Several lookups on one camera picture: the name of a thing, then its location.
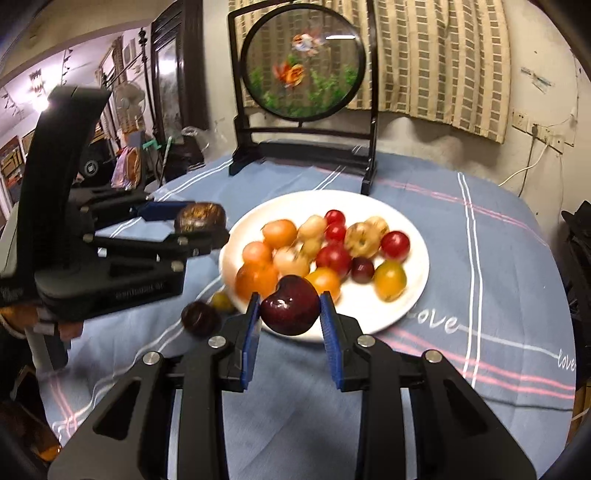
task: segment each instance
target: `electrical outlet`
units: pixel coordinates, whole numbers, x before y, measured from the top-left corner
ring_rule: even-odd
[[[564,135],[554,135],[550,142],[550,146],[560,153],[564,153]]]
[[[527,113],[513,111],[513,127],[517,130],[521,130],[525,133],[531,133],[530,127],[530,116]]]
[[[548,127],[542,127],[541,125],[538,125],[538,133],[536,137],[543,143],[551,144],[552,138],[554,137],[554,132]]]

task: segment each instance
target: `goldfish painting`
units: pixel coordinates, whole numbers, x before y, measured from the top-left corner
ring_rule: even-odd
[[[301,63],[290,67],[286,61],[280,66],[273,65],[273,75],[285,88],[298,86],[306,76],[304,66]]]
[[[294,50],[305,53],[309,57],[318,54],[318,48],[325,43],[326,40],[320,34],[320,29],[301,33],[291,40],[291,46]]]

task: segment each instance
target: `table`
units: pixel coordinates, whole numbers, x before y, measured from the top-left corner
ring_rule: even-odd
[[[253,207],[282,194],[358,192],[361,185],[361,177],[343,167],[331,171],[268,160],[229,177],[229,163],[221,158],[165,185],[155,197],[219,202],[230,228]],[[541,475],[564,447],[576,364],[563,285],[531,211],[486,180],[428,161],[379,154],[378,165],[372,196],[415,224],[431,261],[421,299],[379,337],[406,353],[441,350]],[[171,230],[169,223],[148,226],[136,219],[106,233],[161,239]],[[47,418],[62,443],[144,352],[173,356],[191,347],[180,312],[222,287],[217,258],[214,253],[189,261],[179,298],[86,323],[72,343],[68,367],[41,379]],[[360,404],[359,394],[334,389],[322,346],[264,333],[248,392],[224,395],[230,477],[353,478]],[[406,415],[408,397],[405,407]],[[415,478],[413,468],[410,464],[409,478]]]

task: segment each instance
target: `orange cherry tomato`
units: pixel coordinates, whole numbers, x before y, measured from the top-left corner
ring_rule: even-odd
[[[249,301],[254,292],[265,299],[275,291],[278,281],[279,272],[272,263],[246,263],[236,274],[234,288],[244,301]]]
[[[244,263],[271,263],[273,250],[263,242],[250,242],[242,250]]]
[[[274,250],[290,247],[296,241],[297,228],[291,220],[275,220],[262,228],[265,243]]]
[[[339,299],[340,278],[330,268],[316,268],[310,275],[306,276],[306,280],[314,286],[318,295],[322,295],[325,291],[328,291],[334,303]]]

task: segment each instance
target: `lamp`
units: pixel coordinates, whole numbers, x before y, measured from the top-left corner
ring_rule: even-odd
[[[45,89],[43,88],[43,78],[41,77],[41,69],[34,71],[29,75],[31,79],[31,86],[33,87],[33,98],[31,104],[37,112],[42,112],[49,106]]]
[[[33,92],[36,95],[43,93],[43,78],[41,77],[41,69],[34,71],[29,75],[31,79],[31,85],[33,86]]]
[[[33,98],[31,104],[33,105],[33,108],[37,110],[37,112],[41,113],[43,110],[47,109],[49,106],[49,101],[47,100],[45,94],[41,93],[40,95],[37,95],[35,98]]]

